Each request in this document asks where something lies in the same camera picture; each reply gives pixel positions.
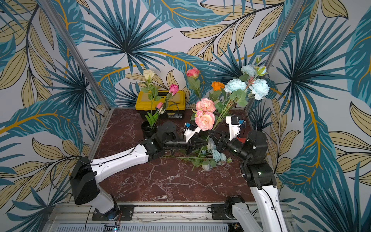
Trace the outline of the pale blue white rose spray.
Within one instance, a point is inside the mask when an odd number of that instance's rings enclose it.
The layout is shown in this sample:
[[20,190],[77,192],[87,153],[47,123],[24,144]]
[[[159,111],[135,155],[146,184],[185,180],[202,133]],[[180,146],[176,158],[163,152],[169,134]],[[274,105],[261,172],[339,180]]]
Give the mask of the pale blue white rose spray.
[[218,152],[215,148],[216,146],[212,144],[202,148],[199,152],[199,158],[209,159],[211,161],[212,169],[232,162],[232,158],[228,158],[224,153]]

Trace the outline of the pink peony spray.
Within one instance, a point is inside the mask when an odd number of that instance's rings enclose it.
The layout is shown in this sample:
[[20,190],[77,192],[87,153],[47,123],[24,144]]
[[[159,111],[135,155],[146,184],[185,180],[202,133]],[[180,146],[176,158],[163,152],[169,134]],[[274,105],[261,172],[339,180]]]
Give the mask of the pink peony spray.
[[216,111],[215,104],[212,100],[203,98],[196,103],[196,110],[192,110],[195,114],[194,120],[201,131],[212,130],[215,124]]

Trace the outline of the light blue rose stem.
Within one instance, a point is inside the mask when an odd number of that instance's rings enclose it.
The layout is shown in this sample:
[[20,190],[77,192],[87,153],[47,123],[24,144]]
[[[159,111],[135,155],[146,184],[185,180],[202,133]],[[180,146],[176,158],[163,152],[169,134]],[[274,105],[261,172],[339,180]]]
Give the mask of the light blue rose stem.
[[208,144],[196,150],[195,156],[175,156],[166,155],[164,158],[179,159],[181,161],[192,163],[193,167],[202,167],[203,169],[213,169],[217,166],[223,166],[226,163],[231,163],[231,157],[227,157],[224,153],[217,151],[216,145],[211,138],[208,139]]

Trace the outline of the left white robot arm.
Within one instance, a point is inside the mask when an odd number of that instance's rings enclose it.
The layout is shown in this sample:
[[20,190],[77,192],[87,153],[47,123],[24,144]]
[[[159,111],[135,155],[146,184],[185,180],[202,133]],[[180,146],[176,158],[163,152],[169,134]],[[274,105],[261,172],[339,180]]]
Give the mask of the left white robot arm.
[[101,159],[79,158],[70,176],[74,203],[91,206],[110,217],[119,210],[119,206],[113,196],[100,187],[102,181],[133,166],[160,158],[167,150],[184,149],[191,153],[206,146],[207,141],[198,136],[200,131],[192,125],[179,135],[177,125],[167,121],[150,138],[126,151]]

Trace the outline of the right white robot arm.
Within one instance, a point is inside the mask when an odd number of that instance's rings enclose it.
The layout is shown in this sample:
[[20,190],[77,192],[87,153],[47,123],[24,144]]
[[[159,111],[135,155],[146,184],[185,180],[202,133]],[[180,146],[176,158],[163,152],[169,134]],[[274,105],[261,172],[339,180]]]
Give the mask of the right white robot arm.
[[258,130],[248,133],[244,142],[226,132],[211,131],[210,137],[218,151],[228,151],[241,160],[240,169],[258,207],[258,223],[241,196],[228,197],[224,214],[235,219],[245,232],[288,231],[278,197],[277,182],[272,168],[266,162],[268,143],[266,135]]

